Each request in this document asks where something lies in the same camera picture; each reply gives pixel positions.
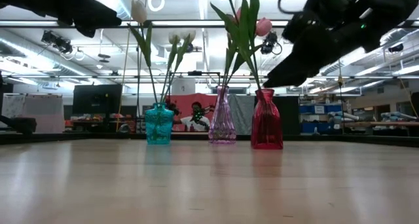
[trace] vase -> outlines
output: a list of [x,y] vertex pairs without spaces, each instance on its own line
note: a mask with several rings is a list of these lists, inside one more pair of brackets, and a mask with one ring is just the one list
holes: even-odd
[[149,145],[167,145],[173,127],[173,111],[165,103],[154,103],[154,109],[145,112],[145,131]]
[[212,144],[236,143],[236,129],[228,105],[227,92],[228,86],[217,86],[217,103],[208,132],[208,139]]
[[254,149],[283,149],[280,112],[272,98],[274,90],[256,91],[257,104],[252,118],[251,146]]

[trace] red glass vase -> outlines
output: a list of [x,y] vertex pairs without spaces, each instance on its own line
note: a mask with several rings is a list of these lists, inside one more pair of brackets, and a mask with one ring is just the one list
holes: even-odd
[[257,104],[253,114],[251,146],[254,149],[283,149],[280,112],[272,97],[274,90],[256,91]]

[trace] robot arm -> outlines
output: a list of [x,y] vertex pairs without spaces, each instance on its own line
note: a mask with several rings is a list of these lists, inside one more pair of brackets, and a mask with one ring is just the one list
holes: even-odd
[[282,36],[294,46],[269,74],[265,87],[298,86],[359,47],[370,52],[405,21],[419,0],[307,0]]

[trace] white shirt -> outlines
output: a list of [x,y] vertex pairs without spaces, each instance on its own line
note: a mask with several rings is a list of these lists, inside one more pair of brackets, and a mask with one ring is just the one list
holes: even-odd
[[[184,117],[181,119],[182,124],[186,125],[186,127],[188,128],[188,131],[191,130],[191,126],[194,126],[194,130],[198,131],[198,132],[206,132],[205,130],[205,126],[201,125],[201,124],[197,124],[196,122],[192,121],[192,116],[189,117]],[[207,117],[202,117],[200,119],[200,121],[206,123],[208,126],[210,126],[210,120]]]

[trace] person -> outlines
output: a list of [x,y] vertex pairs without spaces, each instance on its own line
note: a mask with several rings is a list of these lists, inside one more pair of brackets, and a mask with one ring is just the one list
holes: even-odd
[[181,119],[181,123],[185,125],[187,131],[207,132],[210,130],[210,120],[205,117],[206,113],[213,111],[213,106],[210,105],[202,108],[200,102],[192,103],[192,115]]

